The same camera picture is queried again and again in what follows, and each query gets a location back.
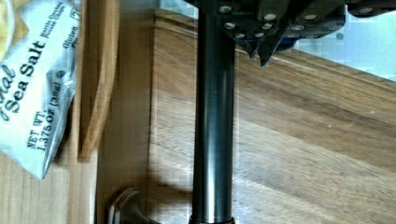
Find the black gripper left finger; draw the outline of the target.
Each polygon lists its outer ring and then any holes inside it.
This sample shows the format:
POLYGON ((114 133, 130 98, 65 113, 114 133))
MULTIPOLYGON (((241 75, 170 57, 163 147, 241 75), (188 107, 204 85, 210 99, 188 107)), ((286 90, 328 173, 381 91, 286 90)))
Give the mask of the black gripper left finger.
POLYGON ((269 60, 285 33, 289 0, 186 0, 220 20, 223 31, 249 55, 269 60))

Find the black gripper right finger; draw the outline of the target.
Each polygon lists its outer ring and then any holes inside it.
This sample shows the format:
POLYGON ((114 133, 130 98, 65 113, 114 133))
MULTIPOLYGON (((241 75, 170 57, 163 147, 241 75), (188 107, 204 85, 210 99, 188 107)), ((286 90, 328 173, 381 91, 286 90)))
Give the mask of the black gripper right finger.
POLYGON ((273 54, 303 38, 320 38, 344 27, 346 14, 371 18, 395 10, 395 0, 259 0, 258 21, 269 29, 258 45, 261 67, 273 54))

